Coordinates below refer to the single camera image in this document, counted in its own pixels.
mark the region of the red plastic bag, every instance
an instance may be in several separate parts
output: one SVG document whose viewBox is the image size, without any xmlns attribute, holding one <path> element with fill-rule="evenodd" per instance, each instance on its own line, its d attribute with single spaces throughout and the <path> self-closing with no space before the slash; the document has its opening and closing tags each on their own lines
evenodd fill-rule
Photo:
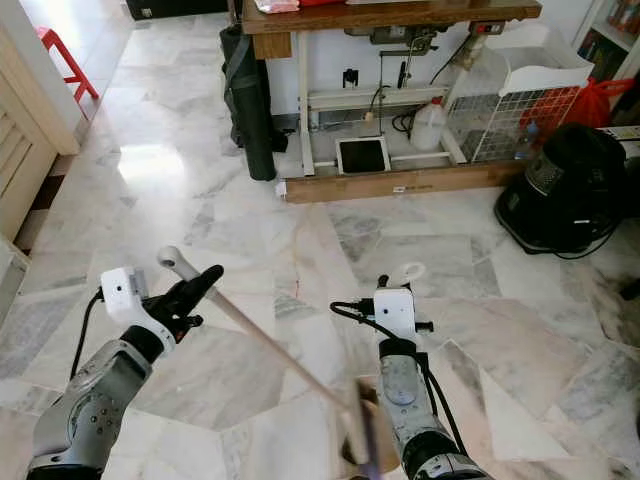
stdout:
<svg viewBox="0 0 640 480">
<path fill-rule="evenodd" d="M 608 127 L 611 122 L 610 97 L 623 94 L 633 87 L 633 78 L 596 83 L 589 78 L 589 85 L 580 90 L 571 110 L 562 123 L 577 122 L 588 127 Z"/>
</svg>

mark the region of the wooden door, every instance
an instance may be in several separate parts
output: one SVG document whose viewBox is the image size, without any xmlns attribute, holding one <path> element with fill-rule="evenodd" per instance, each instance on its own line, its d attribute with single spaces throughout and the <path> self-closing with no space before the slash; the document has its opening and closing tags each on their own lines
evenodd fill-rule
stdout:
<svg viewBox="0 0 640 480">
<path fill-rule="evenodd" d="M 0 73 L 0 233 L 13 240 L 56 156 Z"/>
</svg>

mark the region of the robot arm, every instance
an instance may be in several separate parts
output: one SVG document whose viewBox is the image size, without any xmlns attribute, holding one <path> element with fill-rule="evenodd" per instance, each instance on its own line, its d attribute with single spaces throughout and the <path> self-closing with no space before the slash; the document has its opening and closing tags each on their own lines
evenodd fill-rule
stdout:
<svg viewBox="0 0 640 480">
<path fill-rule="evenodd" d="M 428 385 L 416 352 L 411 291 L 378 288 L 373 304 L 376 322 L 395 335 L 379 336 L 378 400 L 391 421 L 396 450 L 409 479 L 491 480 L 460 451 L 428 403 Z"/>
<path fill-rule="evenodd" d="M 153 298 L 145 298 L 144 279 L 133 269 L 102 275 L 107 311 L 128 328 L 78 371 L 38 420 L 27 480 L 101 477 L 124 411 L 151 375 L 151 365 L 202 324 L 189 313 L 222 273 L 216 265 Z"/>
</svg>

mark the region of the black cylindrical bag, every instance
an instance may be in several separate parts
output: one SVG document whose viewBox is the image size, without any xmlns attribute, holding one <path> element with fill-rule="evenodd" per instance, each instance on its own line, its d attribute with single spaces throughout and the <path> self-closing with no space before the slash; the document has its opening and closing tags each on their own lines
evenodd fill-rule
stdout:
<svg viewBox="0 0 640 480">
<path fill-rule="evenodd" d="M 271 153 L 271 117 L 265 106 L 251 37 L 244 35 L 239 26 L 232 26 L 220 32 L 220 39 L 225 58 L 224 100 L 242 139 L 249 175 L 254 180 L 273 180 L 276 169 Z"/>
</svg>

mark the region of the door frame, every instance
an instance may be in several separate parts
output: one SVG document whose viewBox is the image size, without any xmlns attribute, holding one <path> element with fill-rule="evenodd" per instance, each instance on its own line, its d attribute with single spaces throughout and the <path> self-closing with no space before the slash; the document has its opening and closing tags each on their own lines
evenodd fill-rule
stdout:
<svg viewBox="0 0 640 480">
<path fill-rule="evenodd" d="M 74 133 L 67 128 L 64 119 L 23 61 L 13 40 L 2 25 L 0 25 L 0 72 L 57 152 L 64 155 L 78 153 L 80 144 Z"/>
</svg>

